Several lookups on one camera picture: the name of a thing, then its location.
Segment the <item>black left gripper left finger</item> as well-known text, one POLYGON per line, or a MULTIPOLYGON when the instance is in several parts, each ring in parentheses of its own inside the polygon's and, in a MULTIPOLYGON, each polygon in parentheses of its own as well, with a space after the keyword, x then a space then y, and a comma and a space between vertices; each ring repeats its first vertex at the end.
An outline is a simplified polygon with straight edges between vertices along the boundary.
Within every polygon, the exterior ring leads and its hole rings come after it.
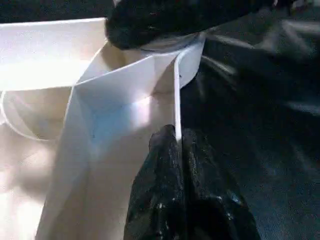
POLYGON ((187 239, 180 149, 171 124, 149 140, 148 154, 131 187, 123 239, 187 239))

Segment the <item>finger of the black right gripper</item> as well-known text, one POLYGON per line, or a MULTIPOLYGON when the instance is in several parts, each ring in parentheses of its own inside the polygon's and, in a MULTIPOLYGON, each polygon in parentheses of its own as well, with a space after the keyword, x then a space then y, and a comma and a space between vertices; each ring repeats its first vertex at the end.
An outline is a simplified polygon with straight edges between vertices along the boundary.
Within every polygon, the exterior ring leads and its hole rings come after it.
POLYGON ((272 5, 272 0, 121 0, 105 33, 118 49, 135 49, 162 37, 202 32, 272 5))

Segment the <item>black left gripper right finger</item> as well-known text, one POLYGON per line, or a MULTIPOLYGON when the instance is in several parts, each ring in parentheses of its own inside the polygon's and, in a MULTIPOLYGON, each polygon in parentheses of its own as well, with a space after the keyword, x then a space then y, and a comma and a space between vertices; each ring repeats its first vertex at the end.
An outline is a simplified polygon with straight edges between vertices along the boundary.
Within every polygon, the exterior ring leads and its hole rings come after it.
POLYGON ((217 161, 204 134, 182 131, 186 213, 191 240, 259 240, 256 221, 240 188, 217 161))

